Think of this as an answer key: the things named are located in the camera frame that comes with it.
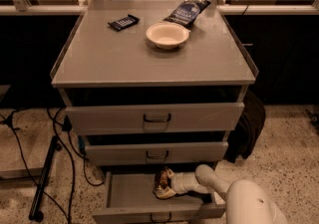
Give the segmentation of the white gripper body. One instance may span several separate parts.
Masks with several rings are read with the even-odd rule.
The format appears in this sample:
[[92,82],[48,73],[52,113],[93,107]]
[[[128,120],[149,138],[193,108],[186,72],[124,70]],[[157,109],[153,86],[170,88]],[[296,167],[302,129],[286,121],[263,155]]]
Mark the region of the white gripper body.
[[197,181],[193,172],[175,173],[170,179],[170,185],[177,194],[185,194],[189,191],[199,194],[208,193],[207,188]]

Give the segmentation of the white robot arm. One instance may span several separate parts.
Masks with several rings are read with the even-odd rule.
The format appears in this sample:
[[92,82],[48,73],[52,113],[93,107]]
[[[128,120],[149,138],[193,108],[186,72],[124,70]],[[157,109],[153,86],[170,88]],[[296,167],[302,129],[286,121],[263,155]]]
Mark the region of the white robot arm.
[[158,199],[189,191],[216,192],[225,202],[226,224],[288,224],[284,213],[259,185],[246,179],[228,183],[206,164],[194,172],[173,172],[165,166],[155,176],[153,193]]

